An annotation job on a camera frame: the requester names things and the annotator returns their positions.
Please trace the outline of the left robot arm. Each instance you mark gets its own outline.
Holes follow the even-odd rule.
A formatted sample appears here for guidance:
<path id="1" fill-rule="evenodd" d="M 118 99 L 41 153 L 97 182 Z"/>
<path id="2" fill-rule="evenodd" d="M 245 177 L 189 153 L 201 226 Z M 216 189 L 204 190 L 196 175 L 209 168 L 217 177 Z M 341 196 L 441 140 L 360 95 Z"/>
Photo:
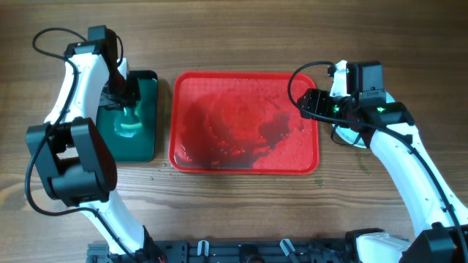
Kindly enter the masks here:
<path id="1" fill-rule="evenodd" d="M 154 157 L 158 77 L 132 71 L 121 38 L 93 26 L 60 55 L 65 76 L 43 124 L 31 126 L 26 180 L 37 172 L 46 194 L 82 213 L 105 239 L 89 248 L 90 262 L 165 262 L 165 253 L 117 191 L 119 162 Z"/>

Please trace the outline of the light blue plate top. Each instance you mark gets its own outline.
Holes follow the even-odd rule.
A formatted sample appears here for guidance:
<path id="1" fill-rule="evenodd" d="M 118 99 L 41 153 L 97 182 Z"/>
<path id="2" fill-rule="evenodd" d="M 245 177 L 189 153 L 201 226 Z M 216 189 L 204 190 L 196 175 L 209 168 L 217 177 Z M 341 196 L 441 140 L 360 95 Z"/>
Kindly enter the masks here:
<path id="1" fill-rule="evenodd" d="M 382 106 L 387 103 L 394 103 L 394 98 L 386 91 L 352 91 L 350 94 L 346 90 L 331 91 L 331 97 L 335 101 L 334 114 L 337 118 L 348 121 L 359 121 L 358 109 L 364 106 Z M 347 124 L 334 124 L 331 139 L 334 134 L 348 145 L 358 148 L 365 148 L 365 142 L 359 131 L 353 131 Z"/>

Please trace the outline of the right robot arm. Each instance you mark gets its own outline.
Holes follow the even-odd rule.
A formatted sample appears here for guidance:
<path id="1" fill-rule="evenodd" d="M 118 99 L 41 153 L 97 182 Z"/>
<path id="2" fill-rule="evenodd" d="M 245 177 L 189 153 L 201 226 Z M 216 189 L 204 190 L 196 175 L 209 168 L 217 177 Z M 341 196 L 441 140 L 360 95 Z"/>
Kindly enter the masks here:
<path id="1" fill-rule="evenodd" d="M 302 118 L 332 125 L 348 145 L 363 143 L 380 160 L 407 208 L 413 241 L 381 229 L 349 232 L 355 262 L 466 262 L 467 207 L 445 182 L 423 146 L 415 120 L 388 95 L 378 61 L 335 64 L 329 91 L 309 88 L 289 100 Z"/>

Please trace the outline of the green sponge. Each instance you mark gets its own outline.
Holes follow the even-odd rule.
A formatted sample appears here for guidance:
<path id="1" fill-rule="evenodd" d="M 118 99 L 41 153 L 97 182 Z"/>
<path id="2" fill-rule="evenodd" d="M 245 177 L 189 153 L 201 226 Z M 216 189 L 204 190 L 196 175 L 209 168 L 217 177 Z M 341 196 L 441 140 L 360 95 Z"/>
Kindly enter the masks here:
<path id="1" fill-rule="evenodd" d="M 125 138 L 134 137 L 143 128 L 142 121 L 134 107 L 124 107 L 116 113 L 113 122 L 114 132 Z"/>

